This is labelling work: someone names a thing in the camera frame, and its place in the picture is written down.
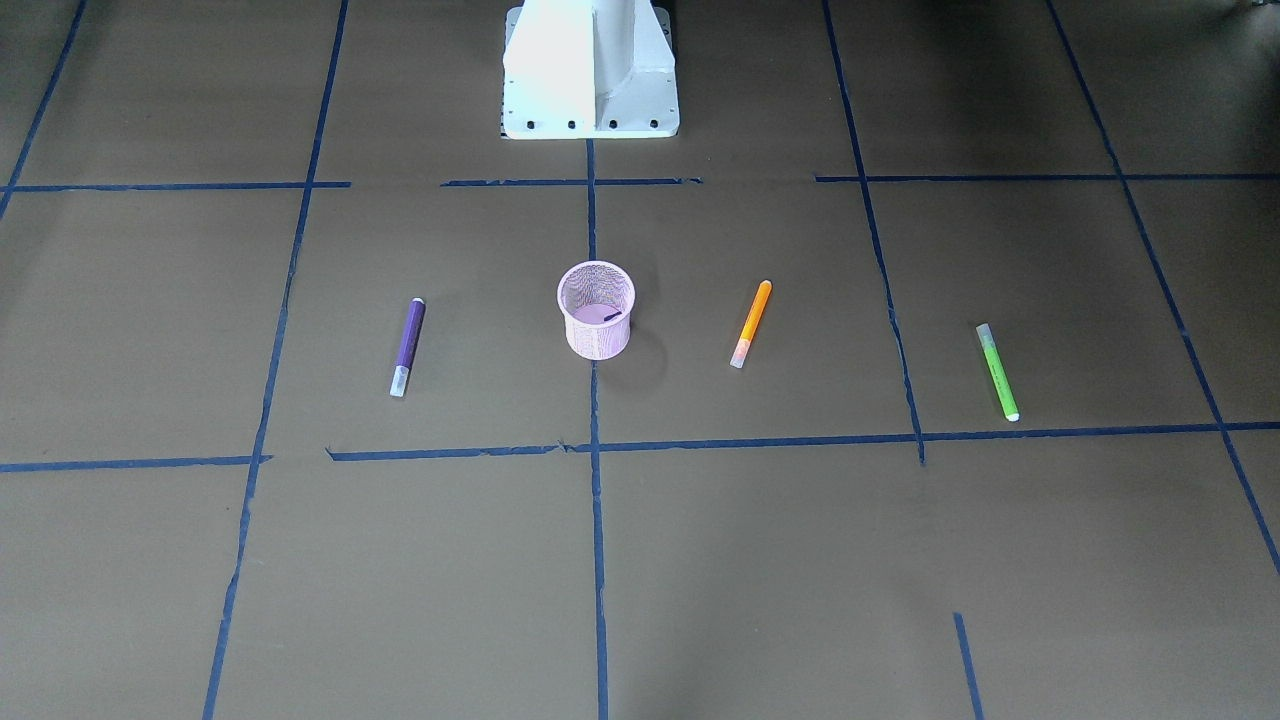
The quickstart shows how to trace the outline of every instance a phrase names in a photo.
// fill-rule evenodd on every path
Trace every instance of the floor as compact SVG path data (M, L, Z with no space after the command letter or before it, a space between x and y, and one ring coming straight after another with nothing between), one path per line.
M1280 716L1280 6L512 4L0 1L0 717Z

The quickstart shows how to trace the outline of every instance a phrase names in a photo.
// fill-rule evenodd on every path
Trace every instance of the pen holder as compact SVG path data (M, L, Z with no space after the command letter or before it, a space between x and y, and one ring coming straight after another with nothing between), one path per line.
M636 288L622 268L603 260L573 265L556 295L573 352L588 360L608 360L627 346Z

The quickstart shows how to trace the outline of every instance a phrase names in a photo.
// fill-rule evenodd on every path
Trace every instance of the blue tape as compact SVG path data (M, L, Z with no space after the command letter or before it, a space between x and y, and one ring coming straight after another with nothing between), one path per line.
M599 720L609 717L609 643L604 625L604 510L600 496L599 364L591 360L591 515L595 555L595 688Z
M1276 181L1280 173L1135 173L1129 181Z
M827 436L827 437L780 437L780 438L740 438L740 439L671 439L655 442L605 442L600 452L652 452L655 450L728 450L746 447L817 447L826 445L884 445L915 442L915 434L881 436Z
M1115 182L1108 174L1011 174L1011 176L870 176L867 182Z
M595 260L595 141L586 141L586 249Z
M1235 432L1280 430L1280 423L1226 423L1226 429Z
M179 182L151 184L20 184L14 192L180 192L205 190L303 190L306 182ZM325 181L311 183L312 188L347 188L351 181Z
M460 179L442 182L440 187L562 187L584 184L586 184L585 179Z
M827 40L831 42L831 58L836 65L836 81L840 85L840 99L845 104L845 122L849 126L849 142L854 149L854 164L858 167L859 184L863 191L863 205L867 209L867 224L872 232L872 247L876 250L876 264L879 265L881 281L884 283L884 304L888 309L888 324L893 329L893 342L897 343L897 357L902 364L902 388L906 391L906 406L911 413L911 428L915 430L916 452L920 465L924 465L924 438L920 436L920 414L915 409L915 392L911 389L911 373L906 363L906 347L902 345L902 331L897 324L897 310L893 309L893 290L888 282L888 266L884 264L884 249L881 246L879 227L876 223L876 208L872 204L872 188L867 182L867 167L863 164L861 143L858 141L858 127L854 123L854 108L849 100L849 83L845 81L845 63L840 58L840 45L836 42L836 26L831 19L831 3L822 0L823 18L827 20Z
M964 629L964 616L952 614L956 623L956 639L960 641L960 657L964 660L964 676L969 683L969 702L973 705L974 720L984 720L982 712L982 694L978 692L978 674L973 670L973 655L969 652L969 633Z
M72 54L72 46L76 44L76 36L79 33L81 20L84 18L84 8L88 5L88 0L81 0L79 5L76 6L76 15L72 18L72 27L67 31L67 40L63 42L63 51L58 55L58 63L54 65L52 74L49 76L49 83L45 86L45 95L40 99L40 105L36 108L36 117L31 120L31 127L27 128L27 138L22 142L22 151L18 152L18 161L13 165L13 173L9 176L9 184L4 188L4 196L0 196L0 218L4 218L6 210L9 210L9 201L13 197L14 187L18 186L18 178L22 177L22 169L27 165L27 156L31 155L31 146L36 142L36 133L40 131L40 123L45 119L45 111L49 110L49 101L54 97L54 90L58 88L58 81L63 77L63 69L67 68L67 58Z
M1147 251L1147 258L1151 260L1151 268L1156 273L1156 279L1160 282L1160 291L1165 295L1165 302L1169 305L1169 313L1172 315L1174 324L1178 327L1178 332L1183 337L1183 346L1187 348L1187 356L1190 359L1192 368L1196 370L1196 379L1199 382L1201 391L1204 393L1204 401L1208 402L1210 413L1213 415L1213 423L1222 436L1222 445L1226 447L1228 456L1231 459L1236 480L1239 480L1240 489L1244 492L1249 509L1253 511L1253 520L1257 523L1258 532L1262 534L1262 542L1267 548L1267 553L1271 556L1271 564L1275 568L1276 574L1280 574L1280 552L1276 550L1275 539L1271 537L1270 528L1267 528L1266 518L1262 515L1262 509L1258 506L1253 495L1253 486L1249 484L1249 478L1244 473L1244 465L1240 464L1240 460L1236 456L1235 445L1231 442L1231 434L1226 423L1222 420L1222 413L1219 410L1217 401L1213 398L1213 391L1210 388L1208 378L1204 375L1204 369L1196 352L1196 345L1192 342L1190 332L1187 329L1187 323L1183 322L1183 314L1178 310L1178 301L1174 299L1174 291L1169 287L1164 266L1160 263L1160 258L1156 255L1156 246L1151 242L1151 234L1147 232L1147 223L1142 219L1142 211L1138 210L1138 202L1133 196L1133 190L1129 187L1129 181L1125 179L1124 169L1120 167L1120 156L1116 154L1115 146L1111 142L1111 136L1107 133L1106 124L1102 122L1102 113L1098 110L1098 105L1093 100L1093 94L1089 92L1089 85L1084 79L1084 70L1080 69L1080 63L1076 60L1075 51L1071 49L1071 41L1066 36L1066 28L1062 26L1062 19L1059 17L1057 9L1053 6L1053 0L1044 0L1044 4L1048 8L1050 15L1053 18L1053 27L1057 28L1057 36L1062 41L1064 50L1066 50L1068 59L1071 63L1071 70L1075 73L1075 79L1080 85L1080 92L1084 95L1084 100L1089 106L1089 114L1093 115L1093 122L1097 124L1098 133L1102 136L1102 145L1106 147L1107 155L1111 158L1111 167L1115 170L1116 177L1120 179L1120 187L1124 190L1125 202L1128 202L1129 211L1133 214L1133 220L1138 225L1138 236L1142 238L1142 245Z
M1115 182L1124 178L1126 181L1276 181L1280 173L1139 173L1117 177L1115 173L1079 173L1079 174L991 174L991 176L868 176L869 183L904 183L904 182ZM819 183L854 183L861 182L858 176L814 176L814 182Z
M349 0L342 0L338 10L338 27L334 32L333 51L329 55L329 73L325 78L324 96L320 100L320 117L316 119L315 138L311 141L311 163L307 167L307 181L302 190L302 205L298 209L298 224L293 234L293 251L289 255L289 270L284 281L284 295L280 300L280 311L275 324L275 341L271 346L271 363L266 374L266 388L262 392L262 418L259 421L257 434L253 438L253 455L250 459L248 478L244 483L244 502L241 506L239 539L236 548L236 570L227 584L227 596L223 600L221 621L218 625L218 643L214 650L214 662L209 671L209 689L205 693L204 720L212 720L214 707L218 702L218 688L221 684L223 662L227 657L227 639L230 635L232 615L236 610L236 593L239 588L241 569L244 565L244 543L248 539L248 524L251 519L250 505L257 491L257 475L262 461L262 450L266 445L266 428L271 418L271 400L275 396L275 379L280 370L280 354L284 350L284 331L289 322L289 295L293 291L293 277L298 269L298 254L302 250L302 237L307 227L307 213L311 209L311 190L315 186L316 168L320 164L320 146L324 140L325 120L329 115L329 101L333 97L334 76L338 72L338 56L342 50L342 35L347 23L347 5Z
M1161 436L1179 433L1216 433L1217 425L1210 423L1185 425L1119 425L1103 428L1044 428L1016 430L973 430L952 433L924 433L928 442L975 441L975 439L1025 439L1025 438L1069 438L1069 437L1114 437L1114 436Z
M1233 432L1280 430L1280 421L1230 423ZM1117 437L1117 436L1162 436L1189 433L1217 433L1212 423L1193 423L1178 425L1115 425L1098 428L1043 428L1014 430L960 430L920 433L924 442L973 442L989 439L1036 439L1036 438L1076 438L1076 437ZM733 450L750 447L819 447L845 445L893 445L914 443L914 433L886 433L865 436L809 436L772 438L719 438L719 439L666 439L636 442L600 442L600 452L655 452L664 450ZM556 452L589 454L591 443L581 445L524 445L509 447L458 447L444 450L385 450L372 452L334 452L325 448L335 462L360 462L379 460L424 460L434 457L481 457L504 455L547 455Z
M381 460L429 460L436 457L503 457L509 455L548 455L580 452L566 445L517 445L511 447L454 447L445 450L383 450L372 452L334 452L325 448L334 462L370 462Z
M594 182L596 186L650 186L650 184L703 184L703 178L590 178L552 179L453 179L440 183L440 187L584 187Z
M262 456L262 462L270 460ZM68 470L134 470L141 468L192 468L196 465L248 465L248 455L215 457L140 457L133 460L69 460L54 462L0 462L0 473L60 473Z

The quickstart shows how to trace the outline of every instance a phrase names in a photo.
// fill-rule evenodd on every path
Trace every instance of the purple marker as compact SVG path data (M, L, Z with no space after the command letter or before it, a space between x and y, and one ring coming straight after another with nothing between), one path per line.
M396 355L396 373L392 375L392 397L404 397L408 383L408 369L413 366L413 351L417 350L417 333L422 329L422 315L426 315L426 302L415 297L408 304L408 316L404 318L404 334L401 336L401 351Z

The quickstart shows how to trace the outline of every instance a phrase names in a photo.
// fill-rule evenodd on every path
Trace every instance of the marker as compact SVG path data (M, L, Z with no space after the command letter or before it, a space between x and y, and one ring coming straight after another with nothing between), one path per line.
M413 366L413 352L417 350L417 333L422 329L422 316L426 315L426 302L415 297L408 304L408 316L404 318L404 333L401 334L401 350L396 355L396 372L392 374L392 397L404 397L408 383L408 369Z
M733 357L728 361L730 365L741 369L742 363L746 363L746 351L751 348L751 340L755 338L755 327L760 324L760 315L764 314L764 305L769 301L771 292L773 292L773 283L769 281L762 282L760 287L755 290L751 311L746 314L746 324L742 325L742 334L739 337L737 347L733 348Z
M1014 391L1009 387L1009 378L1005 377L1005 365L1000 361L996 338L991 336L991 325L987 323L978 325L978 341L982 342L982 354L987 356L987 369L991 370L991 382L996 384L996 395L1000 396L1000 407L1005 411L1005 419L1016 423L1021 415L1018 413L1018 404L1014 402Z

